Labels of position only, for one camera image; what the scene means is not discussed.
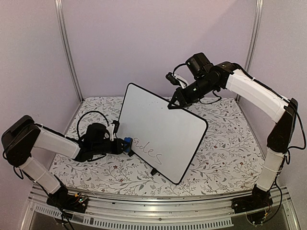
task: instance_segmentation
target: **white board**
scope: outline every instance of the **white board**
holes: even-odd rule
[[[208,123],[169,101],[130,83],[119,116],[118,137],[133,139],[131,149],[166,179],[179,184],[203,139]]]

